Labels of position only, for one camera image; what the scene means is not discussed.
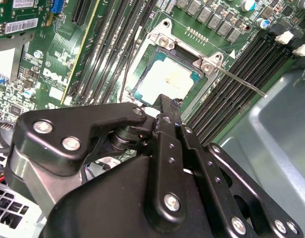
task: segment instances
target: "ram slot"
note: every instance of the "ram slot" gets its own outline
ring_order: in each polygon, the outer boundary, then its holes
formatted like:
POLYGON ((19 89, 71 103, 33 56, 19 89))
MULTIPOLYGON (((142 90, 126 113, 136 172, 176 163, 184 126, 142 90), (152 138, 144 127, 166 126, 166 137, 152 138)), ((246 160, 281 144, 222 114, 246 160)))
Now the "ram slot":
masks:
POLYGON ((102 24, 100 32, 97 34, 95 38, 95 44, 92 47, 91 55, 88 57, 88 60, 85 64, 84 70, 82 72, 81 78, 77 85, 78 97, 85 95, 85 92, 89 90, 89 85, 92 84, 90 80, 90 75, 93 71, 96 61, 103 49, 104 42, 107 39, 107 36, 110 32, 110 29, 113 26, 113 21, 117 15, 118 9, 121 5, 121 0, 112 0, 109 3, 109 7, 107 9, 107 14, 105 16, 105 20, 102 24))
POLYGON ((125 30, 124 36, 120 39, 120 42, 118 43, 117 49, 113 55, 111 55, 111 58, 109 62, 105 65, 105 70, 102 74, 99 75, 99 84, 96 88, 96 91, 94 93, 94 103, 95 104, 101 104, 103 103, 102 97, 107 97, 107 93, 110 95, 111 90, 114 88, 117 79, 111 80, 111 77, 108 78, 109 74, 112 72, 115 72, 118 64, 120 63, 122 56, 124 55, 125 50, 132 44, 132 40, 134 38, 134 35, 137 32, 137 29, 140 25, 140 22, 142 18, 144 17, 144 13, 149 6, 150 0, 140 1, 140 4, 136 5, 136 8, 133 10, 133 12, 130 14, 131 18, 129 22, 127 23, 127 28, 125 30), (103 94, 102 89, 104 84, 109 81, 107 89, 109 88, 109 91, 103 94))

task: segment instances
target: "black metal bracket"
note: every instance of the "black metal bracket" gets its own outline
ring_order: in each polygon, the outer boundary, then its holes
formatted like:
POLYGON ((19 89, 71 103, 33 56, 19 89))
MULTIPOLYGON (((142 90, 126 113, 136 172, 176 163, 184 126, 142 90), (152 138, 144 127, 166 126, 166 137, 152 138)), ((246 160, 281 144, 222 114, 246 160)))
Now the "black metal bracket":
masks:
MULTIPOLYGON (((69 229, 76 231, 77 236, 88 237, 80 231, 84 229, 84 216, 90 214, 94 218, 88 221, 90 234, 109 226, 116 217, 123 217, 137 230, 121 226, 123 230, 114 232, 118 236, 129 237, 126 232, 131 237, 138 233, 137 237, 145 234, 149 238, 177 238, 183 234, 229 238, 303 237, 295 221, 222 148, 216 144, 205 148, 200 145, 194 132, 182 124, 172 100, 160 95, 154 106, 160 111, 156 119, 131 103, 36 111, 19 118, 8 158, 8 165, 16 168, 12 170, 14 174, 20 167, 15 161, 29 161, 26 166, 33 169, 29 171, 25 167, 23 171, 35 176, 37 168, 40 179, 44 170, 34 166, 41 166, 47 170, 43 174, 45 178, 54 181, 61 178, 59 181, 66 186, 70 178, 79 182, 77 175, 85 163, 120 155, 126 149, 144 155, 67 191, 66 195, 44 187, 45 194, 52 191, 53 197, 61 198, 50 213, 46 237, 65 237, 63 234, 68 228, 63 223, 67 220, 74 224, 69 229), (51 131, 37 131, 34 124, 39 121, 51 125, 51 131), (67 137, 75 138, 80 146, 67 150, 63 145, 67 137), (186 169, 193 179, 183 172, 186 169), (78 216, 74 214, 75 209, 80 212, 78 216), (196 221, 203 222, 195 227, 196 221)), ((41 179, 39 184, 48 183, 41 179)), ((34 183, 28 187, 31 191, 39 188, 34 183)), ((118 237, 111 233, 103 236, 118 237)))

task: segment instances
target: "black cable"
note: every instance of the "black cable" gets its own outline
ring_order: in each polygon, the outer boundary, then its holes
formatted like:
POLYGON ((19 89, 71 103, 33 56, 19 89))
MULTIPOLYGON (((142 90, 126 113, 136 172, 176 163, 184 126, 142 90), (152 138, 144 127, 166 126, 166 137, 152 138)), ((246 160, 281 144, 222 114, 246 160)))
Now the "black cable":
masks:
POLYGON ((82 168, 81 168, 81 177, 82 177, 82 184, 84 184, 88 181, 84 166, 82 166, 82 168))
POLYGON ((129 69, 130 69, 131 57, 133 55, 135 45, 136 45, 136 41, 134 40, 133 43, 132 43, 132 46, 131 46, 131 50, 130 50, 130 53, 129 53, 129 58, 127 60, 126 69, 125 69, 125 73, 124 73, 124 76, 123 76, 122 90, 121 90, 121 94, 119 96, 119 102, 122 102, 122 96, 123 96, 124 89, 126 87, 127 75, 128 75, 129 69))

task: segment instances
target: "electrolytic capacitor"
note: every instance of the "electrolytic capacitor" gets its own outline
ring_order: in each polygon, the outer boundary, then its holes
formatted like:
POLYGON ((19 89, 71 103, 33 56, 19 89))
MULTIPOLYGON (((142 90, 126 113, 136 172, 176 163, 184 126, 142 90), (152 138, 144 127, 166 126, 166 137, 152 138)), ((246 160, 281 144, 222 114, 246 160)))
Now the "electrolytic capacitor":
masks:
POLYGON ((25 98, 28 98, 28 99, 34 97, 35 94, 36 94, 36 91, 35 91, 34 88, 26 89, 26 90, 23 92, 23 96, 24 96, 25 98))
POLYGON ((267 29, 267 27, 269 26, 269 21, 263 18, 258 18, 256 20, 256 26, 260 29, 267 29))
POLYGON ((243 11, 252 11, 256 7, 255 0, 243 0, 241 4, 241 8, 243 11))

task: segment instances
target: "silver screw head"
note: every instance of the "silver screw head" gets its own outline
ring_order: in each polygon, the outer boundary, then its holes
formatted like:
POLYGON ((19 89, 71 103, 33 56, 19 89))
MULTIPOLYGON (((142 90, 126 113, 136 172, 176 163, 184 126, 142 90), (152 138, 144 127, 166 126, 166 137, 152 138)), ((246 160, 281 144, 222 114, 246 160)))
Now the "silver screw head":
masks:
POLYGON ((221 150, 216 146, 216 145, 213 145, 213 150, 216 152, 216 153, 220 153, 221 150))
POLYGON ((138 108, 134 108, 132 109, 134 113, 136 113, 137 115, 141 116, 142 115, 142 111, 138 108))
POLYGON ((163 117, 163 120, 165 120, 167 123, 171 123, 171 119, 169 117, 163 117))
POLYGON ((62 145, 66 150, 76 151, 81 147, 81 143, 74 137, 67 137, 62 141, 62 145))
POLYGON ((288 227, 290 228, 291 231, 293 231, 294 234, 298 234, 298 230, 296 226, 292 222, 287 222, 288 227))
POLYGON ((164 203, 170 211, 177 212, 180 209, 178 198, 170 193, 164 196, 164 203))
POLYGON ((47 133, 50 133, 53 130, 53 126, 46 121, 38 121, 38 122, 33 124, 33 129, 37 133, 47 134, 47 133))
POLYGON ((232 217, 232 224, 238 234, 245 235, 246 227, 238 217, 232 217))
POLYGON ((283 234, 287 233, 285 225, 283 225, 281 221, 275 220, 275 225, 281 233, 283 234))
POLYGON ((186 127, 185 130, 187 131, 187 133, 192 133, 192 130, 188 127, 186 127))

